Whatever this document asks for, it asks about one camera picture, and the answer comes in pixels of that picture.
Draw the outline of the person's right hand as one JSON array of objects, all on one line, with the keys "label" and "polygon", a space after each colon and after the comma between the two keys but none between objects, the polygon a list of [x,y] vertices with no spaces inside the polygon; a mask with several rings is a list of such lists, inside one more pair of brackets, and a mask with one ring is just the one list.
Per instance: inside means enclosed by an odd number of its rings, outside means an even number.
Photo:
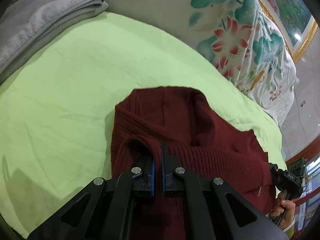
[{"label": "person's right hand", "polygon": [[291,223],[294,221],[295,209],[296,204],[291,200],[286,200],[285,193],[281,192],[278,194],[275,200],[274,207],[269,213],[269,217],[276,218],[285,213],[280,221],[280,224],[278,225],[278,227],[283,230],[291,225]]}]

